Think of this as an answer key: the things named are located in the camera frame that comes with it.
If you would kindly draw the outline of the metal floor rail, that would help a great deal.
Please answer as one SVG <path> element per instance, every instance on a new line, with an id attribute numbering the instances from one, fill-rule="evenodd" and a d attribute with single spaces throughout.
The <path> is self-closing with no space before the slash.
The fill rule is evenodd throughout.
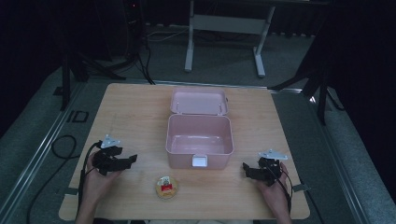
<path id="1" fill-rule="evenodd" d="M 7 224 L 62 129 L 71 106 L 85 85 L 77 83 L 66 103 L 48 85 L 0 138 L 0 224 Z"/>
<path id="2" fill-rule="evenodd" d="M 317 104 L 298 89 L 271 95 L 299 178 L 309 187 L 304 196 L 310 216 L 320 224 L 368 224 L 328 127 L 318 119 Z"/>

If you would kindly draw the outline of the dark computer tower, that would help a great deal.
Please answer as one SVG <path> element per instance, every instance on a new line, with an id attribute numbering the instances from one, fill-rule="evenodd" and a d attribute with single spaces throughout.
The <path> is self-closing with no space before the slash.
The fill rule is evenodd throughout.
<path id="1" fill-rule="evenodd" d="M 122 0 L 127 29 L 127 49 L 125 58 L 133 60 L 144 43 L 144 16 L 142 0 Z"/>

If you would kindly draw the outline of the pink plastic storage box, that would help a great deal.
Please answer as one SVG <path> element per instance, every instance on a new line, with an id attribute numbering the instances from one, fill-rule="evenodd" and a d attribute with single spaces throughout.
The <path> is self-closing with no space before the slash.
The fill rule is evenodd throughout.
<path id="1" fill-rule="evenodd" d="M 165 149 L 174 169 L 223 169 L 233 154 L 233 132 L 225 91 L 175 88 Z"/>

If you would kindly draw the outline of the black metal stand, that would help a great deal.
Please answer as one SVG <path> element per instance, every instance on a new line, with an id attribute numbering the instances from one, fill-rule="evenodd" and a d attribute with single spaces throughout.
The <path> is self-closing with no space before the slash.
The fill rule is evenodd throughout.
<path id="1" fill-rule="evenodd" d="M 114 71 L 131 63 L 131 60 L 126 60 L 110 66 L 104 66 L 81 52 L 66 53 L 62 58 L 62 85 L 54 91 L 54 95 L 62 97 L 61 111 L 65 111 L 71 101 L 70 73 L 73 73 L 78 82 L 86 82 L 90 77 L 86 69 L 86 66 L 89 66 L 99 75 L 116 80 L 124 80 L 125 77 L 115 74 Z"/>
<path id="2" fill-rule="evenodd" d="M 335 102 L 328 90 L 331 69 L 332 67 L 328 63 L 319 63 L 316 65 L 301 63 L 294 77 L 280 84 L 269 87 L 269 90 L 282 91 L 291 84 L 306 78 L 307 81 L 302 89 L 302 94 L 304 97 L 311 98 L 316 92 L 318 92 L 317 116 L 320 123 L 325 125 L 325 108 L 327 96 L 330 96 L 331 101 L 336 108 L 343 110 L 343 107 Z"/>

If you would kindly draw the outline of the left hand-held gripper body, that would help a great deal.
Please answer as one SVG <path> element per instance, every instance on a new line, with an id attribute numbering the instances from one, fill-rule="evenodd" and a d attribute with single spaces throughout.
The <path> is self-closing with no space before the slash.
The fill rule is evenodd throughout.
<path id="1" fill-rule="evenodd" d="M 118 147 L 119 143 L 120 140 L 112 138 L 109 134 L 100 143 L 99 150 L 94 154 L 92 165 L 99 170 L 101 175 L 124 170 L 120 167 L 118 155 L 110 155 L 108 151 L 110 147 Z"/>

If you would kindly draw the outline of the person's left hand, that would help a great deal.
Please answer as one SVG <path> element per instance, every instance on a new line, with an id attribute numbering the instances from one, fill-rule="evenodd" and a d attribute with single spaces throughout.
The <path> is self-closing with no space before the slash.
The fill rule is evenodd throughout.
<path id="1" fill-rule="evenodd" d="M 92 165 L 94 155 L 88 158 L 87 168 L 89 172 L 85 175 L 82 201 L 88 203 L 98 203 L 112 188 L 115 180 L 120 176 L 121 171 L 101 175 Z"/>

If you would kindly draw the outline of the white desk frame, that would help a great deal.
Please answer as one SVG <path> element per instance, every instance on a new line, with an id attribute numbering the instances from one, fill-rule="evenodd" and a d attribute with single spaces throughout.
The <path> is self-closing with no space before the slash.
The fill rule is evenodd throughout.
<path id="1" fill-rule="evenodd" d="M 268 35 L 272 18 L 276 7 L 269 6 L 266 19 L 234 18 L 213 15 L 202 15 L 194 12 L 194 0 L 190 0 L 188 45 L 184 70 L 190 72 L 193 64 L 194 31 L 212 31 L 247 35 L 259 35 L 259 44 L 252 49 L 258 77 L 265 77 L 265 69 L 262 61 L 262 48 Z"/>

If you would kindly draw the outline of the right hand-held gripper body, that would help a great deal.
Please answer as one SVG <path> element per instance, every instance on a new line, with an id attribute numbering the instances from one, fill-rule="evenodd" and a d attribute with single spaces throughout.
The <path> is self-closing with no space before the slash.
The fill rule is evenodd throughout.
<path id="1" fill-rule="evenodd" d="M 272 186 L 277 179 L 281 177 L 280 162 L 286 161 L 289 157 L 286 154 L 280 153 L 274 149 L 268 149 L 264 152 L 259 152 L 260 172 L 263 175 L 262 180 L 268 185 Z"/>

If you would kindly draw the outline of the round gold snack packet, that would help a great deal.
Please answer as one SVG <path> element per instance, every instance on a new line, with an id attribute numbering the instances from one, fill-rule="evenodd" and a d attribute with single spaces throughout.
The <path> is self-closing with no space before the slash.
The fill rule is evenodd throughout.
<path id="1" fill-rule="evenodd" d="M 162 176 L 157 180 L 155 190 L 160 198 L 170 199 L 177 194 L 178 183 L 172 176 Z"/>

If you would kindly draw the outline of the person's right hand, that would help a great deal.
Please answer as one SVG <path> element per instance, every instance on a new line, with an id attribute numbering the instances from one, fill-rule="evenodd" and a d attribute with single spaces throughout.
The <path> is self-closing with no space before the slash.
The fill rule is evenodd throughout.
<path id="1" fill-rule="evenodd" d="M 256 182 L 256 186 L 273 214 L 281 211 L 290 212 L 286 196 L 288 193 L 286 179 L 289 173 L 283 162 L 280 163 L 280 168 L 282 171 L 281 177 L 272 186 L 268 187 L 262 181 Z"/>

